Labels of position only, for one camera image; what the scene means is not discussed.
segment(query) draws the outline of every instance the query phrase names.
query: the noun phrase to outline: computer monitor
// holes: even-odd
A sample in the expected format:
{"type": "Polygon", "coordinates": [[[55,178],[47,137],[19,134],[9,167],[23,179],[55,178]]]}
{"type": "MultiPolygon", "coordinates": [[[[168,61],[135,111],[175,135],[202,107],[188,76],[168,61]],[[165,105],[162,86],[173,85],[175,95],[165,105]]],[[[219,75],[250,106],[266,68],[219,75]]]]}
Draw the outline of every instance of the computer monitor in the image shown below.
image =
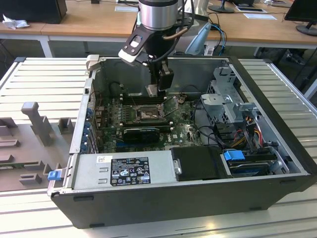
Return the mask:
{"type": "Polygon", "coordinates": [[[212,5],[212,6],[209,6],[208,9],[215,12],[220,12],[220,13],[234,13],[234,10],[232,8],[224,7],[225,2],[226,0],[221,0],[220,6],[212,5]]]}
{"type": "Polygon", "coordinates": [[[312,26],[317,22],[317,0],[295,0],[285,20],[309,22],[307,26],[296,26],[296,29],[303,34],[317,36],[317,29],[312,26]]]}

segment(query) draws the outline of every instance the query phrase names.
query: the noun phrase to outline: sticker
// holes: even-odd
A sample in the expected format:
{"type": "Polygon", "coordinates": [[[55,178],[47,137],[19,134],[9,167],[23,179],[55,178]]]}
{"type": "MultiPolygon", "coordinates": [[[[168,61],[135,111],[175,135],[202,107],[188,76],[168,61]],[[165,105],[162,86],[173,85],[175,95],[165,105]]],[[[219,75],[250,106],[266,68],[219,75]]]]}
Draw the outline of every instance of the sticker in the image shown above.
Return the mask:
{"type": "Polygon", "coordinates": [[[112,155],[97,156],[97,163],[110,163],[112,155]]]}
{"type": "Polygon", "coordinates": [[[125,186],[151,183],[148,157],[107,159],[111,160],[112,186],[125,186]]]}
{"type": "Polygon", "coordinates": [[[2,166],[0,167],[0,170],[13,170],[12,166],[2,166]]]}

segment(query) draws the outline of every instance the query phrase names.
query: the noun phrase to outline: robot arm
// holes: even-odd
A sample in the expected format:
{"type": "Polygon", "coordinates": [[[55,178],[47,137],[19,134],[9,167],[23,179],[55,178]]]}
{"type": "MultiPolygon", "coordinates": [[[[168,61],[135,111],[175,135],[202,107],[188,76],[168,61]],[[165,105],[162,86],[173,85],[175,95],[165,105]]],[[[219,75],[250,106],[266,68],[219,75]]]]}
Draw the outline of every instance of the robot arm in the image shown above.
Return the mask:
{"type": "Polygon", "coordinates": [[[178,0],[139,0],[141,25],[125,42],[119,57],[128,64],[149,68],[151,84],[146,89],[150,97],[163,95],[171,87],[174,73],[168,68],[167,56],[194,23],[194,0],[191,6],[189,19],[185,18],[184,0],[180,8],[178,0]]]}

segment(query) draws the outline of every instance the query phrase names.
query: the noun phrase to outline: motherboard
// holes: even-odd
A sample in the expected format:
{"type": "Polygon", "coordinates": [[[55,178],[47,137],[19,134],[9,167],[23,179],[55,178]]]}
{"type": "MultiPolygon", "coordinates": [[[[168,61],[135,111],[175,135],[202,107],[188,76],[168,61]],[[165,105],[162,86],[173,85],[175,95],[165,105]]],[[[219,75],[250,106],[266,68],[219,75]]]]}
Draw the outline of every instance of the motherboard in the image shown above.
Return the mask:
{"type": "Polygon", "coordinates": [[[200,146],[193,125],[195,102],[170,95],[159,101],[138,97],[113,98],[97,109],[100,151],[104,153],[169,150],[200,146]]]}

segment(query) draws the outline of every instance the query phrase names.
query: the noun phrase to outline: floor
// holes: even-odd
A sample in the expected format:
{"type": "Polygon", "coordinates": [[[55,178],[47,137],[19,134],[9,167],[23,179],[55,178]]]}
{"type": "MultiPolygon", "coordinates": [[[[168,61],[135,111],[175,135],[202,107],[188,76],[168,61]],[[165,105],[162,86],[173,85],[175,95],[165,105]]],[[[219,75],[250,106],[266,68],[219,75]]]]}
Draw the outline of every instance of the floor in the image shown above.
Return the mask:
{"type": "MultiPolygon", "coordinates": [[[[42,47],[38,41],[25,40],[2,40],[3,46],[0,46],[0,78],[5,74],[6,68],[9,68],[14,58],[16,57],[44,57],[42,47]]],[[[69,41],[52,41],[50,45],[56,57],[86,57],[88,54],[99,54],[105,56],[116,56],[121,49],[123,43],[109,43],[109,42],[89,42],[89,51],[85,52],[82,42],[69,41]]],[[[232,47],[228,46],[224,52],[224,56],[234,55],[240,59],[253,59],[253,47],[232,47]]],[[[313,50],[307,50],[304,54],[304,59],[307,60],[313,50]]],[[[267,54],[266,58],[275,60],[276,54],[267,54]]],[[[294,80],[297,73],[301,69],[301,65],[290,63],[285,60],[286,54],[279,62],[277,67],[285,74],[291,81],[294,80]]],[[[298,87],[302,80],[311,72],[317,64],[317,53],[312,57],[307,66],[298,76],[295,85],[298,87]]],[[[312,98],[312,102],[317,105],[317,95],[312,98]]]]}

